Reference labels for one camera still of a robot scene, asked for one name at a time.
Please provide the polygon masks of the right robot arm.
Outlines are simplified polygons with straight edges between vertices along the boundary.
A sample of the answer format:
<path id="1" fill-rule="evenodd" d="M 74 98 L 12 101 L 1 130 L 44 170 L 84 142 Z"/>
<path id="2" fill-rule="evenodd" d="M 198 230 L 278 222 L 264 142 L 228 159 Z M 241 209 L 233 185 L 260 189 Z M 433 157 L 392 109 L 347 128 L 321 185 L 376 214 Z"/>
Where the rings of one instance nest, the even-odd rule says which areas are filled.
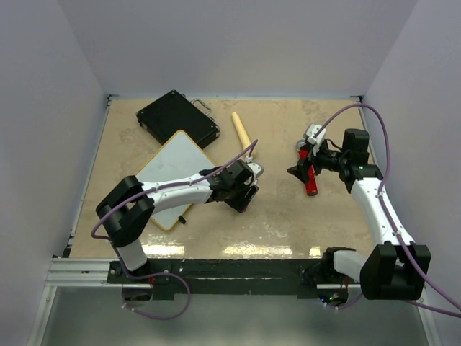
<path id="1" fill-rule="evenodd" d="M 369 134 L 361 129 L 344 132 L 340 150 L 331 150 L 326 130 L 310 125 L 297 142 L 300 158 L 287 172 L 308 184 L 326 169 L 336 172 L 347 192 L 362 209 L 375 247 L 368 257 L 353 249 L 332 247 L 323 254 L 321 275 L 337 283 L 345 275 L 360 284 L 369 300 L 415 301 L 424 288 L 431 253 L 417 245 L 390 204 L 379 167 L 369 162 Z"/>

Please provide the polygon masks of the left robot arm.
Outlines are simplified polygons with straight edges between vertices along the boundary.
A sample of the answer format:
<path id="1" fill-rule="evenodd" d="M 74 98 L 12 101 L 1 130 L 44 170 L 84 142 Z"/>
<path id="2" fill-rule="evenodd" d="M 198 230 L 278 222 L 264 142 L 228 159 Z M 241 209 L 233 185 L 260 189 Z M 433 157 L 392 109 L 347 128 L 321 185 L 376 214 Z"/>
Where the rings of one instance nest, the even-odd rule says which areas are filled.
<path id="1" fill-rule="evenodd" d="M 134 283 L 149 274 L 146 254 L 140 243 L 152 215 L 192 204 L 224 202 L 244 212 L 258 192 L 264 168 L 255 162 L 236 159 L 225 167 L 203 169 L 192 176 L 167 182 L 141 182 L 125 177 L 96 208 L 98 226 L 103 226 L 124 274 Z"/>

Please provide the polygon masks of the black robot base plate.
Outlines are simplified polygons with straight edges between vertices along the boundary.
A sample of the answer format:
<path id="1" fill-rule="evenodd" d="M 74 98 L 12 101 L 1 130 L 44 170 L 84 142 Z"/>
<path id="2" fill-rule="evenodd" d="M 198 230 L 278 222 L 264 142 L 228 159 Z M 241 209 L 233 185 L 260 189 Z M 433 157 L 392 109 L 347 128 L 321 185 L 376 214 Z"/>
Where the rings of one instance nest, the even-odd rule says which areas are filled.
<path id="1" fill-rule="evenodd" d="M 309 299 L 322 288 L 345 296 L 346 286 L 356 283 L 321 259 L 149 259 L 131 276 L 112 261 L 107 282 L 121 285 L 130 300 L 172 300 L 187 293 Z"/>

